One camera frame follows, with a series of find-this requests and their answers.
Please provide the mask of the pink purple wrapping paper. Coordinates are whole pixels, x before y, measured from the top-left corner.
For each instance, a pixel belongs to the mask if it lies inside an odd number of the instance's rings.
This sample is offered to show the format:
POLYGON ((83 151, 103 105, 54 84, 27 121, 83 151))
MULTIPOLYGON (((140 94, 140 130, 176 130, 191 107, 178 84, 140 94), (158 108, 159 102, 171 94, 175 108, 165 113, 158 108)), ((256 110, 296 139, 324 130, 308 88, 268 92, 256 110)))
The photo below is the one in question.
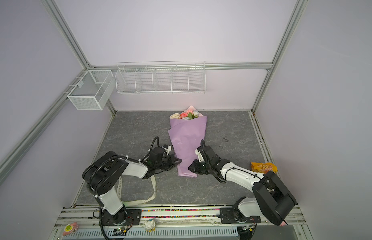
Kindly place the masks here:
MULTIPOLYGON (((193 106, 188 109, 197 111, 193 106)), ((200 147, 201 140, 205 138, 207 121, 208 118, 201 113, 195 119, 191 116, 184 119, 170 119, 171 128, 168 131, 170 140, 176 157, 182 159, 177 166, 180 177, 197 177, 197 174, 188 170, 188 167, 198 159, 195 150, 200 147)))

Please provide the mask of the cream fake rose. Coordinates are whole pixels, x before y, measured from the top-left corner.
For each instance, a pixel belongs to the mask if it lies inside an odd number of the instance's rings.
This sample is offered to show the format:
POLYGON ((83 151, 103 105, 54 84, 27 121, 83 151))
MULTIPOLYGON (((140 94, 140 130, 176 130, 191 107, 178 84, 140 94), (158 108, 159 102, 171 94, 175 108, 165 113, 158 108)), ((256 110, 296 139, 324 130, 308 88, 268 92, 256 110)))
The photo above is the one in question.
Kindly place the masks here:
POLYGON ((179 113, 174 113, 170 116, 170 119, 181 119, 181 115, 179 113))

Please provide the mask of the red pink fake rose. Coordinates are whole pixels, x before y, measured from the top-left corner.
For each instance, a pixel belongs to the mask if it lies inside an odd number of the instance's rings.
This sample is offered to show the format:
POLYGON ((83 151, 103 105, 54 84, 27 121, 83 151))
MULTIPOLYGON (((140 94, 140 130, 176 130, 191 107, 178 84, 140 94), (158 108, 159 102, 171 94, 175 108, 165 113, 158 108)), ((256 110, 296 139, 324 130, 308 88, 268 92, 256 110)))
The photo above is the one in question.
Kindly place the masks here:
POLYGON ((188 113, 187 112, 183 112, 180 114, 180 118, 181 119, 184 119, 184 118, 187 118, 188 117, 188 113))

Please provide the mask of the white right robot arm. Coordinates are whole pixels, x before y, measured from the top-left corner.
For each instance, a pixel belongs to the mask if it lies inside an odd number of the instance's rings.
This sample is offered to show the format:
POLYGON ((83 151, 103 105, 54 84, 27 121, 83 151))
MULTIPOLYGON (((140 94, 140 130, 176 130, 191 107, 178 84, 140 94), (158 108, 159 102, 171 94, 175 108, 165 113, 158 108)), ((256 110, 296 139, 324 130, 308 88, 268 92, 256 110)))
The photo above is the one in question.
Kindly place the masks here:
POLYGON ((198 175, 212 175, 221 183, 233 182, 253 193, 253 198, 237 200, 232 206, 229 221, 256 223, 253 217, 265 217, 279 226, 297 204, 286 185, 272 171, 256 173, 218 156, 209 160, 194 160, 189 170, 198 175))

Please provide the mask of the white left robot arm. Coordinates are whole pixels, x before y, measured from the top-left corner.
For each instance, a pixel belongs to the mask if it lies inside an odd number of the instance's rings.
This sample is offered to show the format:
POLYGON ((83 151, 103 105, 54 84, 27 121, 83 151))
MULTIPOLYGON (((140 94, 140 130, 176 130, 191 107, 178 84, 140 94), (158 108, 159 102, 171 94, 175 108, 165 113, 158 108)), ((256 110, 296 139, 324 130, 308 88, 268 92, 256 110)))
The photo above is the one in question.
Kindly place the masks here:
POLYGON ((142 159, 135 160, 128 156, 107 152, 82 173, 86 188, 99 204, 102 224, 121 226, 128 221, 126 204, 122 202, 115 189, 121 176, 132 176, 139 179, 152 179, 154 175, 169 171, 182 162, 171 147, 150 150, 142 159))

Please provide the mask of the yellow snack bag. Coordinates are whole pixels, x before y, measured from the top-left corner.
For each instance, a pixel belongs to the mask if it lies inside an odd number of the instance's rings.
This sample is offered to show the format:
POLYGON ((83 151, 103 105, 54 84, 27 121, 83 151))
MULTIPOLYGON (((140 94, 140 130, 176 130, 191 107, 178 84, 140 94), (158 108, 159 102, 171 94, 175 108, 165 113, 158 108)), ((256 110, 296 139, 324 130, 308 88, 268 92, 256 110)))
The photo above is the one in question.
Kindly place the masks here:
POLYGON ((277 166, 273 163, 254 163, 251 162, 251 170, 257 173, 266 174, 267 172, 278 173, 277 166))

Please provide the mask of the cream printed ribbon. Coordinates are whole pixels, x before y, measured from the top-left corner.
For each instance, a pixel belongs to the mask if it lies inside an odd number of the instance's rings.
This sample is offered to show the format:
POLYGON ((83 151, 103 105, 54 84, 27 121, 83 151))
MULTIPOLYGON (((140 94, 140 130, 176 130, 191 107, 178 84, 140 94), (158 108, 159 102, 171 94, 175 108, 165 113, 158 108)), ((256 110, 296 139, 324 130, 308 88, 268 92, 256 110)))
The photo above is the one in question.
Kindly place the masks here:
POLYGON ((117 185, 117 194, 128 207, 144 205, 156 198, 157 183, 154 176, 140 179, 122 176, 117 185))

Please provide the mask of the white crumpled toy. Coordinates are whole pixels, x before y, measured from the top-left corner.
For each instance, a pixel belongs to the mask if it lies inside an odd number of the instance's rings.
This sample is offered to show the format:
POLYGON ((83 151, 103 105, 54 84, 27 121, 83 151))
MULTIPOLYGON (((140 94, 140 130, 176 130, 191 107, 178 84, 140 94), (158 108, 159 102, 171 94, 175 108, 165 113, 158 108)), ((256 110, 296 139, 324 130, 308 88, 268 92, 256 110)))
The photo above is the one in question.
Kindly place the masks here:
POLYGON ((153 219, 149 219, 144 223, 146 232, 153 232, 156 229, 156 222, 153 219))

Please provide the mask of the white mesh box basket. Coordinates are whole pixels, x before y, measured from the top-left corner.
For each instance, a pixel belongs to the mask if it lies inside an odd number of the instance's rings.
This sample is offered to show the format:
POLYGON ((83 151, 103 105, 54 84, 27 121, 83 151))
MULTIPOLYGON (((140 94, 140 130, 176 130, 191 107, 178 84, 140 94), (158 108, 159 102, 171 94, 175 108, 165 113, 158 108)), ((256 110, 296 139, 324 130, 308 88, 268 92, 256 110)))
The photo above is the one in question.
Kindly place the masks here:
POLYGON ((77 110, 101 111, 115 87, 112 71, 88 70, 68 93, 68 98, 77 110))

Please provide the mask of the pink green round toy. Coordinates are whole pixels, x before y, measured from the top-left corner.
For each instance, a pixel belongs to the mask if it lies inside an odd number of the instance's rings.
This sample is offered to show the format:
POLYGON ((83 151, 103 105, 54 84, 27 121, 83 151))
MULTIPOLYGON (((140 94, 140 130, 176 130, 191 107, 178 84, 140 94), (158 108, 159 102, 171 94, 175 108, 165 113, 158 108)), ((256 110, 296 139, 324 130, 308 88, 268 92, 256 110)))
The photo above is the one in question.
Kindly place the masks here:
POLYGON ((63 231, 63 237, 76 232, 78 229, 79 229, 79 226, 77 222, 66 225, 63 231))

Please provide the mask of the front rail base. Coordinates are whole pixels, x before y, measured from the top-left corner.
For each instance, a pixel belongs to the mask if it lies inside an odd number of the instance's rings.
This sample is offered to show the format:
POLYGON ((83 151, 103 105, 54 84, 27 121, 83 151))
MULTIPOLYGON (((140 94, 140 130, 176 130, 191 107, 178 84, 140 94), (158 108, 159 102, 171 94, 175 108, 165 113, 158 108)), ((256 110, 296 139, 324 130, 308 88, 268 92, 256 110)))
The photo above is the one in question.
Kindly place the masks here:
POLYGON ((251 217, 243 223, 234 220, 230 206, 130 207, 127 220, 114 225, 100 216, 96 206, 64 208, 49 236, 51 240, 135 240, 244 238, 262 227, 273 227, 265 217, 251 217))

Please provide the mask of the aluminium enclosure frame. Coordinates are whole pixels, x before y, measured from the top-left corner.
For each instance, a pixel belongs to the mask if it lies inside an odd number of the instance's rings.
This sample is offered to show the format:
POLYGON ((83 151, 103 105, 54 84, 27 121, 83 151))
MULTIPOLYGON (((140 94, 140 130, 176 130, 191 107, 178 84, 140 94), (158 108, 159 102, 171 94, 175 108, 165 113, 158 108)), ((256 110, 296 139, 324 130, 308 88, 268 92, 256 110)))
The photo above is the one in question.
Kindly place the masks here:
MULTIPOLYGON (((58 30, 63 35, 69 47, 74 51, 75 56, 79 59, 80 64, 83 65, 84 69, 78 74, 73 80, 70 86, 65 90, 64 93, 50 106, 50 108, 44 113, 44 115, 38 120, 38 122, 25 134, 19 143, 11 150, 11 152, 4 158, 0 163, 0 187, 5 182, 6 178, 11 174, 17 164, 35 144, 38 138, 43 134, 46 128, 54 120, 54 118, 60 113, 60 111, 67 104, 69 98, 69 91, 73 90, 75 84, 79 83, 80 78, 83 77, 89 71, 103 71, 103 70, 116 70, 117 67, 112 66, 92 66, 90 62, 86 60, 85 54, 80 50, 79 44, 75 40, 73 33, 70 31, 67 23, 60 10, 58 9, 55 1, 41 1, 45 7, 47 13, 51 17, 53 23, 56 24, 58 30)), ((276 68, 279 58, 282 56, 288 42, 290 41, 293 31, 295 30, 299 19, 301 18, 308 1, 297 1, 292 15, 289 19, 288 26, 284 32, 282 40, 277 48, 276 54, 271 62, 249 62, 249 63, 211 63, 204 64, 206 71, 212 70, 250 70, 250 69, 265 69, 271 71, 276 68)))

